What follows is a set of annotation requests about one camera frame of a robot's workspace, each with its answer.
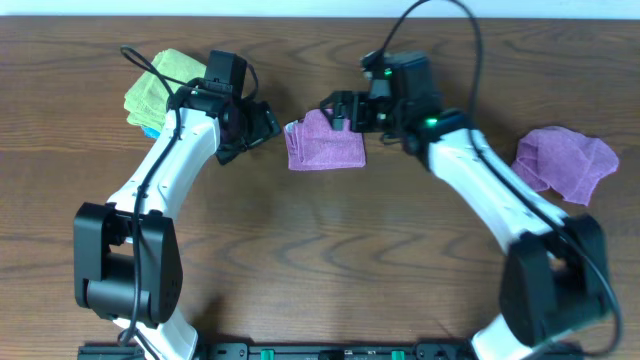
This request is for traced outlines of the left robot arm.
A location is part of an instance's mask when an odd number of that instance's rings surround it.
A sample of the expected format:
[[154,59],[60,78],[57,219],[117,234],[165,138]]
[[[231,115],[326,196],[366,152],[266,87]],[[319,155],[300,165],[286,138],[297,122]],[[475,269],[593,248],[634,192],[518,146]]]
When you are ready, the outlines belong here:
[[73,223],[76,303],[135,338],[147,359],[191,359],[198,333],[178,308],[183,269],[174,223],[210,157],[225,165],[280,134],[267,102],[182,90],[129,180]]

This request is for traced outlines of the purple microfiber cloth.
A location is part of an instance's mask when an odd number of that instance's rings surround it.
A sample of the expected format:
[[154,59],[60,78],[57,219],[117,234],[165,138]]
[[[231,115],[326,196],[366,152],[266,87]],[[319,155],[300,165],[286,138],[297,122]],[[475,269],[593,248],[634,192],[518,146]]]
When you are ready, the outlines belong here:
[[288,168],[292,171],[321,171],[362,168],[366,165],[363,136],[351,132],[344,122],[342,131],[333,130],[320,109],[301,120],[285,125]]

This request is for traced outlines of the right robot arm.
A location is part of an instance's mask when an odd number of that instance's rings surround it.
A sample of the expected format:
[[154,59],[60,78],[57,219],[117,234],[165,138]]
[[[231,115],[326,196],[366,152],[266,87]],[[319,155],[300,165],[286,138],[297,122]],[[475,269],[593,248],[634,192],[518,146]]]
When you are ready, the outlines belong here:
[[563,338],[614,318],[606,356],[621,340],[622,316],[609,281],[603,231],[588,215],[571,217],[526,185],[495,154],[469,114],[423,97],[336,91],[320,103],[335,130],[381,132],[401,140],[435,177],[451,186],[506,255],[500,312],[470,340],[477,359],[578,356]]

